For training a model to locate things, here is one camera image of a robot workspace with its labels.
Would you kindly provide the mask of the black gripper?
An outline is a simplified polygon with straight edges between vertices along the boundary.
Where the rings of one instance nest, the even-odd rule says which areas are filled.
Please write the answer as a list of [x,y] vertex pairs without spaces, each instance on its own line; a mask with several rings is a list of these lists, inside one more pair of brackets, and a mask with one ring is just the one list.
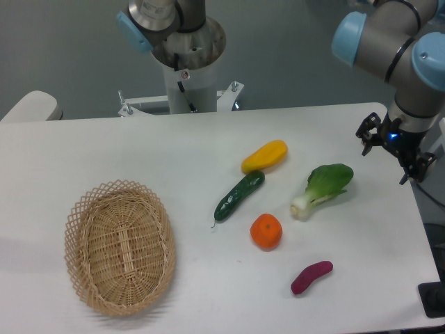
[[408,180],[422,182],[432,170],[437,156],[419,150],[426,132],[402,130],[401,123],[400,118],[391,121],[389,117],[385,117],[381,124],[380,117],[374,112],[363,119],[355,133],[363,145],[362,156],[366,156],[373,147],[382,145],[398,159],[403,169],[404,175],[399,184]]

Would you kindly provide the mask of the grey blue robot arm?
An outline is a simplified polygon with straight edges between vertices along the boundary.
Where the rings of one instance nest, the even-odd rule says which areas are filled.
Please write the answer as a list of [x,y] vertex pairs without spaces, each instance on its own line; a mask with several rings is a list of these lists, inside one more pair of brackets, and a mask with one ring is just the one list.
[[[397,158],[405,180],[422,182],[436,161],[420,144],[444,108],[444,34],[419,35],[443,1],[375,1],[372,15],[353,12],[335,31],[332,53],[396,89],[386,116],[357,130],[364,153],[380,146]],[[130,1],[116,24],[128,43],[163,68],[171,113],[231,111],[240,83],[217,94],[214,66],[226,37],[203,1]]]

